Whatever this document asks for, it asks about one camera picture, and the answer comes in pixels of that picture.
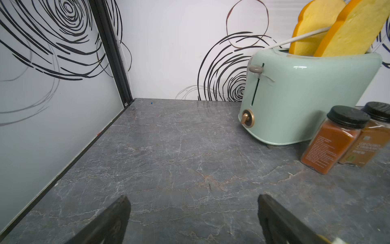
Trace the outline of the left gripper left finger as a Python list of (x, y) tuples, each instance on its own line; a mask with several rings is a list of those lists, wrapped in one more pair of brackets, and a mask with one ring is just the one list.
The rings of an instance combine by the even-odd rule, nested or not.
[(122, 195), (67, 243), (121, 244), (125, 237), (130, 213), (131, 203), (126, 195)]

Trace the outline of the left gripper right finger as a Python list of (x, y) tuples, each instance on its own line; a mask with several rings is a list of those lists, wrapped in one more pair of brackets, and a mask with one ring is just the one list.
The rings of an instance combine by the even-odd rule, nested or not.
[(258, 219), (267, 244), (329, 244), (272, 196), (258, 197)]

